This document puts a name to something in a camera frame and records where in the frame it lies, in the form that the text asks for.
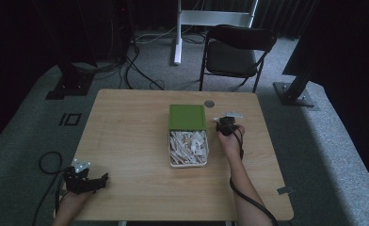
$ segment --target lid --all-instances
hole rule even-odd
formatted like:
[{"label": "lid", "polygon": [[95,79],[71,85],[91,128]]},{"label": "lid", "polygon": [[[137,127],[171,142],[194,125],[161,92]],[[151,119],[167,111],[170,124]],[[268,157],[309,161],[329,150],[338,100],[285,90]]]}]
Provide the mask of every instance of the lid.
[{"label": "lid", "polygon": [[206,130],[204,105],[170,105],[169,130]]}]

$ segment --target tripod base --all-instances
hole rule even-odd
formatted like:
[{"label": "tripod base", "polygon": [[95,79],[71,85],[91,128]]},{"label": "tripod base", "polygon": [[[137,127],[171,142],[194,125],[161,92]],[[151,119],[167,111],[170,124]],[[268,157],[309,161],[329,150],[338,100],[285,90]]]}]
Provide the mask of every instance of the tripod base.
[{"label": "tripod base", "polygon": [[290,99],[287,97],[287,90],[291,83],[275,82],[273,86],[281,99],[282,105],[307,106],[309,109],[314,108],[314,110],[318,110],[316,103],[311,99],[306,89],[302,91],[298,98]]},{"label": "tripod base", "polygon": [[61,76],[55,90],[49,91],[46,100],[63,100],[65,96],[86,96],[91,86],[94,74],[87,74],[82,76],[77,87],[67,88],[64,86],[64,76]]}]

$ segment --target cable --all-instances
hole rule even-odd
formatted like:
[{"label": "cable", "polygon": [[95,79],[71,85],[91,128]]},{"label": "cable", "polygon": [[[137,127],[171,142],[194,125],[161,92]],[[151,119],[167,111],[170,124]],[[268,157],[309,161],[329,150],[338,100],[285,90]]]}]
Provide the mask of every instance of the cable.
[{"label": "cable", "polygon": [[57,214],[57,212],[58,212],[58,209],[59,209],[59,204],[60,204],[60,198],[59,198],[59,189],[61,188],[61,185],[62,185],[62,181],[64,180],[64,176],[63,175],[61,175],[60,176],[60,180],[58,181],[58,185],[57,185],[57,190],[56,190],[56,192],[55,192],[55,210],[56,210],[56,214]]},{"label": "cable", "polygon": [[136,65],[135,65],[135,60],[137,59],[137,57],[138,57],[138,55],[139,55],[139,53],[140,53],[140,51],[139,51],[139,49],[138,49],[138,47],[137,46],[135,46],[135,52],[136,52],[136,55],[135,55],[135,57],[134,57],[134,59],[130,59],[128,56],[126,57],[127,58],[127,60],[130,62],[130,64],[129,64],[129,66],[127,66],[126,67],[126,71],[125,71],[125,75],[124,75],[124,78],[125,78],[125,82],[126,82],[126,84],[128,85],[128,87],[129,87],[129,89],[134,89],[132,86],[131,86],[131,84],[130,84],[130,82],[129,82],[129,77],[128,77],[128,75],[129,75],[129,70],[130,70],[130,68],[133,66],[133,67],[135,67],[135,69],[143,76],[143,77],[145,77],[147,80],[149,80],[150,82],[151,82],[151,84],[150,84],[150,88],[152,89],[152,87],[151,87],[151,85],[152,84],[155,84],[157,87],[159,87],[161,90],[164,90],[165,89],[165,84],[164,84],[164,82],[162,81],[162,80],[157,80],[157,81],[162,81],[162,83],[163,83],[163,86],[160,86],[156,81],[154,81],[154,80],[152,80],[149,76],[147,76],[145,73],[143,73]]},{"label": "cable", "polygon": [[[228,126],[228,128],[230,128],[233,132],[233,135],[236,137],[238,144],[240,146],[240,158],[243,159],[243,134],[241,133],[240,129],[236,129],[240,132],[241,135],[241,139],[238,137],[238,135],[234,132],[234,130],[231,128],[231,126]],[[237,187],[235,187],[232,178],[229,180],[230,186],[232,191],[237,194],[240,198],[242,198],[243,200],[253,204],[255,207],[257,207],[258,209],[260,209],[262,212],[264,212],[271,220],[274,226],[279,226],[278,221],[276,220],[275,216],[272,215],[272,213],[269,212],[269,210],[267,210],[263,205],[259,204],[257,201],[253,200],[252,198],[248,197],[247,195],[243,194],[241,191],[239,191],[237,189]]]},{"label": "cable", "polygon": [[[200,4],[200,2],[201,2],[201,0],[199,0],[199,1],[196,3],[196,5],[195,5],[191,10],[196,9],[196,7]],[[201,5],[200,10],[202,10],[202,9],[203,9],[204,4],[205,4],[205,1],[204,1],[204,0],[202,0],[202,5]],[[152,40],[149,40],[149,41],[146,41],[146,42],[138,42],[139,44],[147,44],[147,43],[151,43],[151,42],[153,42],[153,41],[155,41],[155,40],[158,40],[158,39],[161,39],[162,37],[167,36],[167,35],[168,35],[168,34],[169,34],[173,29],[175,29],[176,27],[177,27],[177,26],[172,27],[168,32],[163,33],[163,34],[143,34],[143,35],[141,35],[141,36],[137,37],[137,38],[136,38],[136,40],[139,40],[139,39],[141,39],[141,38],[143,38],[143,37],[147,37],[147,36],[157,36],[156,38],[154,38],[154,39],[152,39]],[[190,26],[186,31],[182,32],[181,34],[186,33],[186,32],[187,32],[187,31],[189,31],[192,27],[193,27],[193,25],[191,25],[191,26]]]},{"label": "cable", "polygon": [[104,77],[94,77],[93,80],[103,80],[103,79],[109,78],[111,76],[114,76],[116,73],[120,73],[120,70],[121,70],[121,67],[119,67],[116,71],[114,71],[111,74],[106,75]]},{"label": "cable", "polygon": [[113,72],[116,69],[119,69],[120,67],[121,67],[121,64],[119,62],[115,62],[115,63],[109,64],[103,67],[92,68],[92,69],[86,69],[86,68],[75,66],[76,70],[83,75],[94,75],[95,73]]},{"label": "cable", "polygon": [[264,212],[271,220],[274,226],[279,226],[278,221],[275,219],[275,216],[273,216],[263,205],[259,204],[257,201],[253,200],[252,198],[246,196],[245,194],[241,193],[241,191],[239,191],[233,181],[232,178],[230,179],[230,185],[231,185],[231,189],[234,191],[234,193],[236,193],[238,196],[240,196],[240,198],[242,198],[243,200],[253,204],[255,207],[257,207],[258,209],[260,209],[262,212]]},{"label": "cable", "polygon": [[[42,162],[43,162],[43,158],[49,154],[56,154],[58,156],[58,169],[56,171],[47,171],[46,169],[43,168],[43,165],[42,165]],[[37,218],[38,218],[38,213],[40,211],[40,208],[41,206],[43,205],[43,202],[44,200],[46,199],[46,196],[49,194],[50,192],[50,189],[52,188],[53,184],[55,183],[57,177],[58,177],[58,174],[60,174],[61,172],[63,172],[64,170],[61,170],[61,167],[62,167],[62,156],[61,156],[61,153],[58,153],[58,152],[49,152],[49,153],[44,153],[40,159],[39,159],[39,162],[38,162],[38,165],[39,165],[39,168],[40,170],[45,173],[45,174],[48,174],[48,175],[55,175],[53,180],[52,180],[52,183],[50,183],[50,185],[47,187],[47,190],[46,192],[44,193],[44,195],[42,196],[41,200],[40,200],[40,203],[38,204],[38,207],[35,211],[35,216],[33,217],[33,220],[32,220],[32,225],[35,226],[36,225],[36,221],[37,221]]]},{"label": "cable", "polygon": [[202,40],[191,40],[189,38],[186,38],[186,37],[182,37],[182,40],[184,40],[185,42],[187,43],[191,43],[191,44],[204,44],[205,43],[205,35],[200,33],[200,34],[197,34],[199,36],[202,37]]},{"label": "cable", "polygon": [[107,61],[109,60],[109,57],[111,56],[111,52],[112,52],[113,47],[114,47],[114,24],[113,24],[112,19],[111,19],[111,45],[110,45],[110,49],[108,51]]}]

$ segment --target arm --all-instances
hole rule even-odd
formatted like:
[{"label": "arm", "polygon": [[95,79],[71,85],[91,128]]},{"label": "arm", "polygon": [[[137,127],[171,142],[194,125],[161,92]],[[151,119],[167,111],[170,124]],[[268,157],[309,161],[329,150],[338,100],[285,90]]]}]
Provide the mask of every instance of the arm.
[{"label": "arm", "polygon": [[76,195],[68,193],[60,202],[53,226],[68,226],[85,205],[92,191]]},{"label": "arm", "polygon": [[[239,126],[241,134],[244,135],[245,129],[243,126]],[[238,137],[241,137],[240,132],[236,130],[235,133]],[[235,187],[246,196],[252,198],[261,205],[264,205],[258,192],[255,190],[249,176],[247,175],[246,169],[244,168],[243,162],[240,158],[240,146],[233,134],[225,137],[220,132],[217,134],[220,140],[223,151],[228,158],[228,162],[231,169],[232,181]],[[237,194],[234,195],[234,205],[237,210],[238,223],[240,226],[251,226],[251,225],[272,225],[271,219],[260,209],[255,207],[253,204],[243,200]]]}]

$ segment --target hand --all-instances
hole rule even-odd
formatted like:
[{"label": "hand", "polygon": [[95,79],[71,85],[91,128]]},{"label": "hand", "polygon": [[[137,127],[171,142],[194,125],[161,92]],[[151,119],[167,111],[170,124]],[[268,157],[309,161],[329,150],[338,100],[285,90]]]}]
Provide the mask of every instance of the hand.
[{"label": "hand", "polygon": [[[237,137],[240,138],[241,140],[241,136],[243,136],[246,133],[246,129],[242,125],[239,124],[237,125],[238,129],[236,129],[234,132],[237,134]],[[217,137],[220,140],[223,151],[225,152],[229,162],[231,162],[232,160],[241,160],[240,144],[238,143],[238,140],[234,134],[230,134],[229,136],[225,137],[224,135],[222,135],[222,133],[218,132]]]},{"label": "hand", "polygon": [[93,194],[92,191],[79,195],[68,193],[61,201],[53,226],[66,226],[75,218],[75,216],[84,207],[86,201]]}]

